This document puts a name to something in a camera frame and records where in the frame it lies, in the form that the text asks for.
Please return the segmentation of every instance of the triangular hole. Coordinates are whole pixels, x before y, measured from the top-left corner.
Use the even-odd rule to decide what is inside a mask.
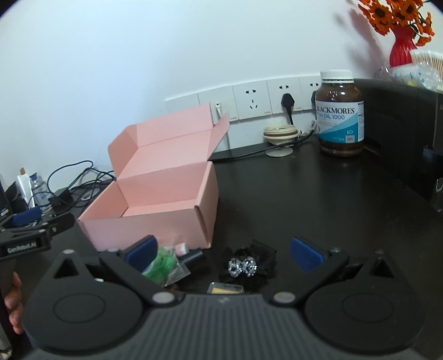
[[[382,278],[393,278],[394,274],[389,268],[388,264],[385,260],[378,260],[377,264],[374,266],[372,270],[373,276],[380,276]]]
[[[78,275],[78,271],[75,268],[73,261],[71,259],[66,259],[65,261],[63,261],[63,264],[58,268],[54,278],[60,279],[76,275]]]

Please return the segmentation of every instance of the finger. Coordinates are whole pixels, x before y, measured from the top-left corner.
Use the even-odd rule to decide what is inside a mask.
[[[20,303],[15,310],[9,314],[9,321],[12,326],[20,327],[22,325],[23,304]]]
[[[23,334],[23,326],[22,325],[20,325],[20,326],[13,326],[12,328],[13,328],[14,332],[17,335]]]
[[[15,309],[21,301],[22,292],[16,287],[13,287],[4,298],[4,304],[9,310]]]
[[[12,275],[12,285],[15,287],[22,287],[22,281],[20,280],[20,276],[14,271]]]

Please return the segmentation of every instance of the white wall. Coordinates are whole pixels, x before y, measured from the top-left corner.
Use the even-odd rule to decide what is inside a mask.
[[[19,0],[0,19],[0,173],[10,184],[22,166],[43,177],[87,158],[109,168],[107,144],[164,114],[165,98],[323,68],[372,77],[393,35],[375,34],[356,1]],[[428,48],[441,51],[443,16],[427,7]],[[274,121],[234,124],[231,146],[262,141]]]

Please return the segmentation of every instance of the green object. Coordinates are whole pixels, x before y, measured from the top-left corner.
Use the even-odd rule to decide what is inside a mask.
[[[177,261],[173,254],[160,247],[157,256],[148,268],[142,273],[151,281],[165,286],[169,274],[177,267]]]

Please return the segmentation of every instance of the bottle label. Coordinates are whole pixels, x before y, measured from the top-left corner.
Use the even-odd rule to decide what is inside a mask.
[[[365,112],[361,102],[315,101],[319,138],[353,144],[365,138]]]

